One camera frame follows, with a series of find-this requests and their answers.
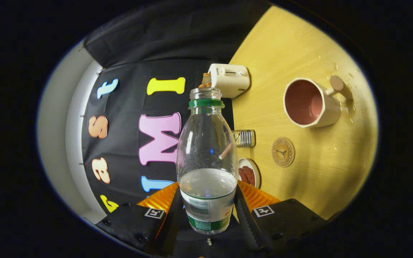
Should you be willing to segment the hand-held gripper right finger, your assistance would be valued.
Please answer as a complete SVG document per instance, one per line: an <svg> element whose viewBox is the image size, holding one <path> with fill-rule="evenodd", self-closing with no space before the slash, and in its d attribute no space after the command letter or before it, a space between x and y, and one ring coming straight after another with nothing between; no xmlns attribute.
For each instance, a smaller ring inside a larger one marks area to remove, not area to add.
<svg viewBox="0 0 413 258"><path fill-rule="evenodd" d="M298 200L281 201L241 180L234 204L248 248L259 256L288 251L328 224Z"/></svg>

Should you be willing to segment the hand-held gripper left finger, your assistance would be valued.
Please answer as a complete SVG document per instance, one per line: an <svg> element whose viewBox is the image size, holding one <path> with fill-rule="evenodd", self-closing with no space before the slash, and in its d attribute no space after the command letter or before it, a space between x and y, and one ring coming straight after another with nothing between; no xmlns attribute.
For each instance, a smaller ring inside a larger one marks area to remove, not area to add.
<svg viewBox="0 0 413 258"><path fill-rule="evenodd" d="M171 257L181 212L182 196L176 182L137 204L120 205L96 226L138 253Z"/></svg>

